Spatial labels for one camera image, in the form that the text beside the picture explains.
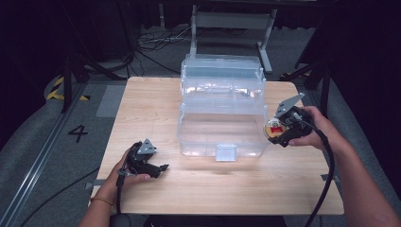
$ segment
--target hand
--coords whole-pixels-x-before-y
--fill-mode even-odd
[[[129,153],[129,149],[127,149],[125,151],[121,160],[114,166],[109,177],[106,179],[106,181],[103,183],[103,185],[99,188],[99,190],[96,193],[97,196],[101,196],[103,198],[108,198],[111,201],[114,200],[114,197],[115,197],[116,191],[117,191],[117,186],[115,184],[118,179],[118,170],[123,166],[128,153]],[[133,185],[135,183],[144,182],[148,179],[150,179],[150,176],[148,174],[138,174],[136,176],[126,176],[124,179],[123,190],[124,190],[124,188],[130,187],[131,185]]]
[[[333,150],[337,150],[341,146],[341,143],[345,141],[345,139],[342,137],[336,127],[334,127],[334,125],[322,115],[318,108],[314,106],[305,106],[302,107],[302,109],[312,115],[316,128],[318,128],[318,130],[322,131],[325,136],[327,136],[331,148]],[[313,146],[317,149],[324,150],[321,137],[314,131],[307,136],[292,139],[288,141],[288,144],[290,146]]]

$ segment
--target forearm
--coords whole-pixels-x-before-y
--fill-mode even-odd
[[[116,195],[116,187],[104,186],[100,187],[96,193],[96,197],[105,199],[107,201],[114,202]],[[79,223],[79,227],[84,226],[109,226],[111,206],[101,200],[92,200],[88,207],[88,211]]]
[[[334,150],[339,167],[347,226],[401,226],[355,149],[342,142]]]

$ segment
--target tripod leg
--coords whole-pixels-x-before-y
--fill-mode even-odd
[[[62,66],[62,73],[64,75],[64,104],[62,106],[62,113],[65,113],[72,102],[72,84],[71,84],[71,68],[69,58],[64,60]]]
[[[94,61],[91,61],[91,60],[89,60],[89,59],[87,59],[87,58],[85,58],[85,57],[83,57],[81,55],[76,55],[75,57],[77,57],[77,60],[79,60],[79,61],[81,61],[81,62],[83,62],[85,64],[88,64],[89,66],[91,66],[92,68],[96,69],[100,73],[106,75],[110,79],[126,80],[126,78],[119,77],[118,75],[116,75],[116,74],[110,72],[109,70],[103,68],[100,64],[98,64],[98,63],[96,63]]]
[[[325,73],[323,76],[322,83],[322,95],[321,95],[321,111],[322,114],[327,117],[327,103],[328,103],[328,93],[330,90],[330,68],[328,65],[325,66]]]
[[[316,67],[318,67],[319,64],[320,64],[319,61],[313,62],[313,63],[311,63],[311,64],[309,64],[307,66],[304,66],[304,67],[298,69],[297,71],[295,71],[295,72],[293,72],[291,74],[283,74],[280,77],[280,81],[291,81],[293,79],[296,79],[299,76],[301,76],[301,75],[303,75],[303,74],[315,69]]]
[[[307,90],[315,90],[325,74],[325,63],[317,65],[311,72],[309,77],[304,82],[304,86]]]

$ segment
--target black cable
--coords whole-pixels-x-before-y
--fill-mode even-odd
[[[132,149],[136,148],[137,146],[138,146],[138,143],[135,143],[130,147],[130,152],[127,154],[126,158],[124,159],[123,165],[121,166],[120,169],[118,169],[118,172],[117,172],[118,178],[115,183],[115,185],[117,186],[117,200],[116,200],[115,209],[117,210],[118,215],[121,214],[121,193],[122,193],[122,188],[124,185],[125,177],[128,175],[128,173],[126,171],[127,161],[130,157],[130,153],[131,153]]]
[[[26,223],[30,220],[30,218],[32,218],[36,212],[38,212],[42,207],[44,207],[48,202],[50,202],[51,200],[53,200],[55,197],[57,197],[60,193],[62,193],[63,191],[67,190],[68,188],[70,188],[71,186],[73,186],[74,184],[82,181],[84,178],[88,177],[89,175],[95,173],[96,171],[98,171],[100,169],[100,167],[95,168],[94,170],[92,170],[91,172],[85,174],[83,177],[73,181],[72,183],[68,184],[65,188],[63,188],[62,190],[60,190],[59,192],[57,192],[56,194],[54,194],[53,196],[51,196],[49,199],[47,199],[46,201],[44,201],[41,205],[39,205],[32,213],[30,213],[30,215],[23,221],[23,223],[20,225],[20,227],[23,227],[24,225],[26,225]]]
[[[172,31],[172,32],[179,33],[179,34],[183,32],[182,29],[177,29],[177,30],[171,29],[171,31]],[[158,30],[158,31],[152,31],[152,32],[142,33],[142,34],[140,35],[140,37],[141,37],[141,36],[148,36],[148,35],[151,35],[152,38],[149,38],[149,40],[154,40],[154,39],[155,39],[155,38],[154,38],[154,34],[155,34],[155,33],[163,33],[163,34],[165,34],[165,33],[166,33],[166,30],[164,29],[164,30]]]
[[[117,65],[117,66],[114,66],[114,67],[106,68],[106,70],[108,70],[108,71],[110,71],[110,72],[114,72],[114,71],[123,69],[123,68],[127,67],[132,61],[133,61],[133,54],[130,52],[130,53],[128,53],[127,56],[125,56],[125,57],[123,58],[122,64]],[[85,70],[86,70],[88,73],[102,73],[102,72],[100,72],[99,70],[96,70],[96,69],[94,69],[94,68],[92,68],[92,67],[91,67],[91,68],[85,68]]]
[[[222,29],[223,32],[228,33],[228,34],[233,35],[233,36],[241,36],[241,35],[243,35],[247,30],[248,30],[248,29],[243,29],[243,28],[241,28],[241,29],[233,29],[233,28]]]
[[[176,74],[180,74],[180,72],[179,72],[179,71],[176,71],[176,70],[174,70],[174,69],[170,69],[170,68],[168,68],[168,67],[166,67],[166,66],[164,66],[164,65],[160,64],[159,62],[157,62],[157,61],[155,61],[155,60],[151,59],[150,57],[148,57],[147,55],[145,55],[145,54],[144,54],[144,53],[142,53],[141,51],[138,51],[138,53],[140,53],[140,54],[141,54],[142,56],[144,56],[145,58],[147,58],[147,59],[149,59],[149,60],[151,60],[151,61],[155,62],[156,64],[158,64],[158,65],[162,66],[162,67],[163,67],[163,68],[165,68],[166,70],[168,70],[168,71],[171,71],[171,72],[174,72],[174,73],[176,73]]]
[[[291,121],[293,123],[295,123],[295,122],[304,123],[307,126],[309,126],[310,128],[312,128],[313,131],[315,131],[319,135],[319,137],[321,137],[321,140],[323,142],[324,148],[326,149],[326,152],[327,152],[328,158],[329,158],[329,168],[328,168],[327,179],[326,179],[326,182],[324,184],[324,188],[323,188],[323,191],[321,193],[321,196],[319,197],[319,200],[316,203],[316,206],[313,209],[312,214],[310,214],[309,219],[308,219],[308,221],[307,221],[307,223],[305,225],[305,227],[308,227],[308,226],[310,226],[312,224],[313,219],[318,214],[318,211],[319,211],[319,209],[321,208],[321,206],[323,204],[324,198],[327,195],[328,189],[329,189],[330,184],[331,184],[331,182],[333,180],[333,177],[334,177],[334,168],[335,168],[336,163],[334,161],[333,150],[331,149],[330,144],[328,143],[327,136],[325,136],[325,134],[322,131],[320,131],[314,125],[312,125],[312,124],[310,124],[310,123],[308,123],[308,122],[306,122],[304,120],[293,120],[293,119],[291,119]]]
[[[131,64],[130,64],[130,68],[131,68],[132,72],[133,72],[137,77],[139,77],[139,74],[136,73],[136,71],[132,68],[132,65],[131,65]],[[142,68],[142,75],[141,75],[141,76],[144,76],[144,73],[145,73],[145,71],[144,71],[143,68]]]
[[[130,78],[130,70],[128,69],[128,65],[127,65],[127,78]]]
[[[143,65],[142,65],[142,61],[141,61],[138,57],[136,57],[136,55],[135,55],[134,57],[139,61],[139,66],[140,66],[141,69],[142,69],[142,74],[141,74],[141,76],[143,77],[144,74],[145,74],[145,69],[144,69],[144,67],[143,67]]]
[[[146,38],[146,39],[140,37],[140,38],[138,38],[138,43],[137,43],[136,48],[139,47],[141,49],[141,51],[161,50],[161,49],[165,48],[166,46],[168,46],[169,44],[176,44],[176,43],[184,40],[184,38],[190,32],[189,28],[190,27],[180,30],[180,31],[176,31],[176,33],[173,33],[173,30],[171,29],[170,34],[165,37],[163,37],[165,35],[165,32],[157,38],[155,38],[154,35],[152,35],[151,38]],[[142,46],[141,44],[153,44],[153,47],[145,47],[145,46]]]
[[[96,70],[98,70],[99,72],[101,72],[102,74],[104,74],[105,76],[107,76],[110,79],[114,79],[114,80],[127,80],[126,78],[121,78],[118,75],[108,71],[107,69],[105,69],[103,66],[101,66],[100,64],[95,63],[94,61],[91,61],[79,54],[76,54],[75,57],[80,60],[81,62],[85,63],[85,64],[89,64],[91,65],[91,67],[95,68]]]

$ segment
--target light wood tabletop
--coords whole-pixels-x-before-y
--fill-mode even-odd
[[[158,179],[123,191],[121,210],[135,214],[309,215],[322,193],[328,166],[313,147],[269,145],[260,157],[216,162],[214,157],[183,156],[177,138],[181,80],[131,78],[120,103],[97,175],[106,179],[133,143],[148,138],[157,152],[148,161],[169,164]],[[290,82],[267,81],[266,104],[272,117],[280,101],[297,95]],[[332,182],[319,211],[343,214]]]

